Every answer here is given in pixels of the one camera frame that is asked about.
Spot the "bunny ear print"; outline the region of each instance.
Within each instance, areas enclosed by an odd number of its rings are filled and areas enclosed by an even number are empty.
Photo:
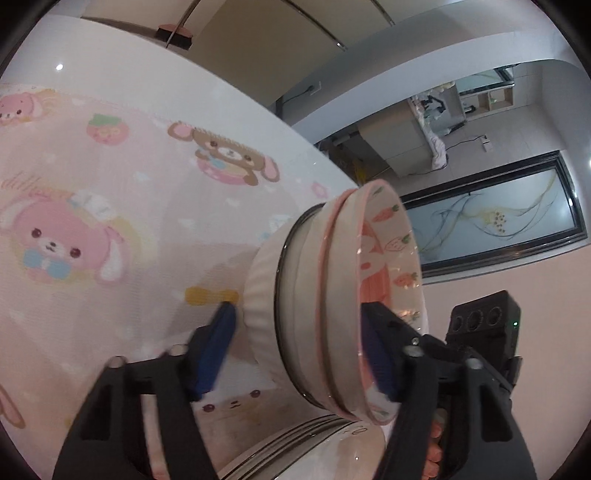
[[[96,272],[96,279],[101,283],[113,283],[125,275],[129,255],[123,238],[111,227],[106,229],[109,237],[109,253]]]
[[[0,212],[0,231],[8,231],[14,225],[18,216],[33,203],[41,200],[39,197],[27,197],[8,205]]]
[[[279,181],[279,168],[277,168],[277,164],[271,157],[265,157],[265,166],[261,175],[268,181]]]
[[[22,418],[16,405],[12,402],[6,390],[0,385],[0,416],[1,415],[4,415],[8,420],[8,423],[13,427],[23,429],[26,426],[25,420]]]
[[[43,115],[43,105],[39,101],[36,95],[29,93],[31,97],[31,102],[33,103],[33,111],[31,112],[31,117],[38,118]]]
[[[175,122],[168,127],[168,134],[177,140],[190,142],[193,139],[194,128],[182,122]]]

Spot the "shelf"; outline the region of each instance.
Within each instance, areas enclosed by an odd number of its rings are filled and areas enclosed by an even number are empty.
[[[476,110],[466,114],[467,120],[492,115],[513,108],[513,87],[499,88],[488,92],[462,97],[465,107],[474,106]]]

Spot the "brown bear print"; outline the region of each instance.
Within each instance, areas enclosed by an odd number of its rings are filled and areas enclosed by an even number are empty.
[[[217,181],[256,186],[258,175],[267,181],[279,181],[279,169],[271,157],[234,140],[181,122],[172,124],[168,134],[177,140],[194,141],[199,168]]]

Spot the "power cord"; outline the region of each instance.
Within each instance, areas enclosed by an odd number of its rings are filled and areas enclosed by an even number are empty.
[[[445,150],[446,150],[446,151],[450,151],[450,150],[451,150],[453,147],[457,147],[458,145],[461,145],[462,143],[475,142],[475,141],[476,141],[476,140],[478,140],[479,138],[483,138],[483,137],[485,137],[485,136],[486,136],[486,135],[479,135],[479,136],[478,136],[478,137],[476,137],[476,138],[472,138],[472,140],[464,140],[464,141],[462,141],[462,142],[458,142],[457,144],[455,144],[455,145],[452,145],[451,147],[446,147],[446,149],[445,149]]]
[[[301,93],[298,93],[297,95],[294,95],[293,97],[289,97],[287,100],[283,100],[283,105],[285,105],[287,102],[291,102],[293,99],[301,97],[302,95],[305,95],[308,92],[311,92],[312,90],[314,90],[314,85],[310,85],[306,90],[304,90]]]
[[[471,140],[463,140],[463,141],[461,141],[461,142],[458,142],[458,143],[457,143],[457,144],[455,144],[455,145],[452,145],[451,147],[447,147],[445,150],[446,150],[446,152],[448,152],[448,151],[449,151],[449,150],[451,150],[453,147],[457,147],[458,145],[461,145],[462,143],[475,142],[475,141],[476,141],[476,140],[478,140],[479,138],[484,138],[484,137],[486,137],[486,135],[478,135],[478,137],[476,137],[476,138],[472,138]],[[428,174],[430,174],[430,173],[433,173],[434,171],[443,170],[445,167],[447,167],[447,165],[448,165],[448,164],[446,163],[444,166],[442,166],[442,167],[440,167],[440,168],[436,168],[435,170],[429,170],[429,171],[426,171],[426,172],[424,172],[424,173],[409,173],[409,174],[408,174],[408,176],[411,176],[411,175],[428,175]]]

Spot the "stacked bowls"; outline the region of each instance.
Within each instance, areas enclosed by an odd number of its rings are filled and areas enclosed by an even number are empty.
[[[245,452],[219,474],[222,480],[365,480],[384,452],[382,430],[334,415],[283,430]]]
[[[244,291],[257,361],[318,407],[389,423],[398,405],[377,389],[363,354],[361,303],[370,301],[426,332],[411,225],[382,180],[311,208],[263,244]]]

